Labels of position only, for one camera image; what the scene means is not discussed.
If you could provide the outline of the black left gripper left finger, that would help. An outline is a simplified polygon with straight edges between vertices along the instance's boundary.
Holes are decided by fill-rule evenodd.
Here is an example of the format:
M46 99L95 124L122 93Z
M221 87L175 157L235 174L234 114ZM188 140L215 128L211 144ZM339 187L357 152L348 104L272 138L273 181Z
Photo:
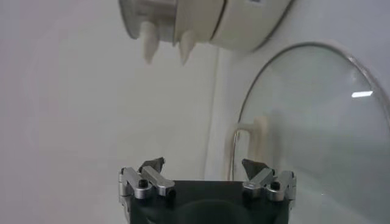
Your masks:
M147 200L156 193L167 200L176 196L176 184L161 175L164 157L147 160L136 170L122 167L118 173L119 202L124 205L129 197Z

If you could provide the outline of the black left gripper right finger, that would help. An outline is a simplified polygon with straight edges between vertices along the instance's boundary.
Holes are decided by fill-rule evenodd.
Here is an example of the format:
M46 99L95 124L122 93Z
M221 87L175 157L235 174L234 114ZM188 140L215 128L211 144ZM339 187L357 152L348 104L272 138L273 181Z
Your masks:
M250 198L265 195L269 201L294 201L297 178L294 172L285 170L277 173L265 163L243 159L241 164L248 180L243 182L243 192Z

